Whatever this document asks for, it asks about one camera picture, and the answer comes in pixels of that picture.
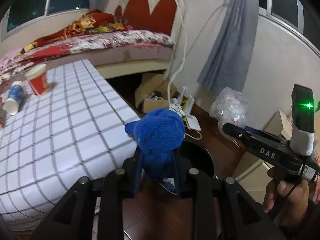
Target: bed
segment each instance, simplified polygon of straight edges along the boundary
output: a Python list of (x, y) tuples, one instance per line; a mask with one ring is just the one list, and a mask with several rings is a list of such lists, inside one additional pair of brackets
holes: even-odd
[(114, 15), (128, 20), (133, 30), (72, 37), (35, 48), (0, 71), (0, 93), (15, 80), (23, 81), (24, 71), (43, 62), (52, 69), (88, 59), (105, 79), (170, 69), (181, 29), (177, 4), (183, 15), (182, 0), (129, 0), (127, 5), (120, 3)]

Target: red paper cup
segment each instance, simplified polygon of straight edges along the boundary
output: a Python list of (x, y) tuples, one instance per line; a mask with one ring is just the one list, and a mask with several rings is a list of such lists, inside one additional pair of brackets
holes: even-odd
[(42, 95), (48, 90), (46, 64), (33, 67), (25, 73), (25, 76), (36, 96)]

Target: plastic bag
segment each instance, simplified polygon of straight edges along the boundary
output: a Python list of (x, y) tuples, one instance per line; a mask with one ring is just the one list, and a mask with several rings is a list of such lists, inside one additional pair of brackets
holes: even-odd
[(229, 87), (224, 88), (210, 108), (209, 115), (219, 120), (218, 127), (223, 136), (234, 140), (222, 131), (225, 123), (232, 123), (244, 128), (247, 124), (246, 113), (248, 102), (239, 91), (234, 91)]

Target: white cable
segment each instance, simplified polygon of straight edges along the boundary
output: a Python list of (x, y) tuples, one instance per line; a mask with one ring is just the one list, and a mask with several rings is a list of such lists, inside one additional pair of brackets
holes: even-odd
[(182, 63), (179, 67), (179, 69), (172, 75), (172, 77), (170, 78), (169, 84), (168, 84), (168, 88), (167, 88), (167, 96), (168, 96), (168, 101), (169, 101), (169, 106), (171, 106), (171, 97), (170, 97), (170, 87), (172, 85), (172, 82), (174, 81), (174, 79), (176, 78), (176, 76), (182, 71), (184, 63), (186, 61), (186, 51), (187, 51), (187, 30), (186, 27), (184, 26), (183, 23), (183, 16), (182, 13), (180, 11), (180, 7), (179, 7), (179, 2), (178, 0), (175, 0), (175, 2), (177, 3), (177, 9), (179, 11), (180, 17), (181, 17), (181, 25), (182, 28), (184, 29), (184, 34), (185, 34), (185, 42), (184, 42), (184, 48), (183, 48), (183, 58), (182, 58)]
[(187, 134), (187, 133), (184, 133), (184, 138), (186, 137), (186, 135), (188, 135), (188, 136), (191, 137), (192, 139), (201, 140), (201, 139), (202, 139), (202, 134), (201, 134), (199, 131), (197, 131), (197, 130), (195, 130), (195, 131), (196, 131), (198, 134), (200, 134), (200, 137), (199, 137), (199, 138), (195, 138), (195, 137), (193, 137), (193, 136), (191, 136), (190, 134)]
[(162, 97), (157, 97), (157, 96), (155, 96), (155, 99), (156, 99), (156, 100), (160, 99), (160, 100), (164, 101), (164, 99), (163, 99)]
[(199, 138), (195, 138), (195, 137), (193, 137), (193, 136), (191, 136), (190, 134), (187, 134), (187, 133), (185, 133), (185, 135), (188, 135), (189, 137), (191, 137), (192, 139), (195, 139), (195, 140), (201, 140), (202, 139), (202, 134), (199, 132), (199, 131), (197, 131), (197, 130), (195, 130), (198, 134), (200, 134), (200, 137)]

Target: barcode label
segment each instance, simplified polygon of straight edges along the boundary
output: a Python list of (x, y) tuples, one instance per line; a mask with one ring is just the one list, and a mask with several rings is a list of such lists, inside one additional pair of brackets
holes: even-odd
[[(299, 170), (299, 172), (298, 172), (298, 176), (300, 175), (301, 170), (302, 170), (302, 166), (300, 167), (300, 170)], [(306, 166), (304, 167), (304, 171), (303, 171), (303, 174), (302, 174), (302, 178), (303, 178), (303, 179), (306, 179), (306, 180), (308, 180), (308, 181), (311, 181), (312, 178), (313, 178), (313, 176), (315, 175), (315, 173), (316, 173), (316, 171), (315, 171), (313, 168), (311, 168), (311, 167), (309, 167), (309, 166), (306, 165)]]

